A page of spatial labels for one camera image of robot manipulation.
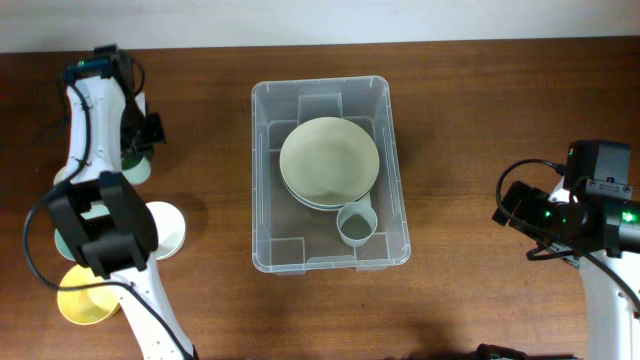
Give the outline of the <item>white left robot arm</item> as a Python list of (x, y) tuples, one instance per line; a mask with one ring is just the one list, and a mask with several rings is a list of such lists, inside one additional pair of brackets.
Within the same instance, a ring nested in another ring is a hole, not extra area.
[(143, 70), (115, 45), (94, 49), (63, 73), (71, 139), (63, 180), (44, 197), (74, 260), (109, 288), (147, 359), (194, 359), (162, 286), (152, 214), (122, 172), (165, 140), (147, 110)]

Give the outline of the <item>yellow small bowl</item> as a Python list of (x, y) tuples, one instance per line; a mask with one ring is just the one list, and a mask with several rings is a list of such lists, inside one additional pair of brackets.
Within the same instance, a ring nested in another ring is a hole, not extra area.
[[(96, 277), (89, 268), (72, 267), (62, 278), (60, 287), (77, 287), (101, 284), (104, 279)], [(120, 303), (107, 286), (77, 291), (58, 291), (57, 306), (61, 314), (77, 325), (97, 324), (120, 310)]]

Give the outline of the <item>large cream bowl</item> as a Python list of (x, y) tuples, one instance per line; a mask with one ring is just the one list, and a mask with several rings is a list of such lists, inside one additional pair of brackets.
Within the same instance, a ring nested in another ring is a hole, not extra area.
[(338, 117), (300, 124), (284, 140), (279, 156), (281, 175), (309, 199), (329, 191), (360, 197), (373, 187), (380, 163), (373, 138), (359, 125)]

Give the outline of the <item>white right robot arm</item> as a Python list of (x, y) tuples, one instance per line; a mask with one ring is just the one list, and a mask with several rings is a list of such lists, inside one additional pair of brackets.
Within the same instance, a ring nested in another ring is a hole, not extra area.
[(585, 175), (546, 193), (497, 184), (493, 220), (533, 239), (530, 261), (561, 259), (579, 270), (590, 359), (639, 357), (639, 204), (629, 188)]

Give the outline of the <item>white plastic cup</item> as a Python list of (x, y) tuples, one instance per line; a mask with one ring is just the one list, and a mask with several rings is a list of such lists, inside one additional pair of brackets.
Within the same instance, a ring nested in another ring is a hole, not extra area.
[(54, 181), (53, 181), (53, 185), (57, 185), (58, 183), (60, 183), (61, 181), (64, 180), (65, 178), (65, 172), (66, 172), (66, 168), (62, 167), (55, 175), (54, 177)]

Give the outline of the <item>mint green plastic cup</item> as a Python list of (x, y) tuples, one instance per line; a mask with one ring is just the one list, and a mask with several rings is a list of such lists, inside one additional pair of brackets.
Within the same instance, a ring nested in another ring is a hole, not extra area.
[(142, 156), (140, 159), (124, 158), (121, 166), (122, 173), (132, 185), (143, 184), (151, 175), (151, 162), (146, 156)]

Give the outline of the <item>white small bowl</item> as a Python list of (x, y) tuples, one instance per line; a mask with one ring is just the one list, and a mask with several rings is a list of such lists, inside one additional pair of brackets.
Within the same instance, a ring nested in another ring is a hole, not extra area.
[(175, 255), (183, 246), (186, 237), (186, 221), (183, 213), (174, 205), (153, 201), (146, 204), (151, 212), (158, 234), (157, 260)]

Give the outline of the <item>grey plastic cup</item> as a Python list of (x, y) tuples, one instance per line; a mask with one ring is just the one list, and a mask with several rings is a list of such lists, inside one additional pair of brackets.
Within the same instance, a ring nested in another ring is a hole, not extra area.
[(375, 233), (378, 217), (373, 208), (363, 202), (343, 206), (337, 214), (336, 226), (342, 241), (351, 247), (364, 245)]

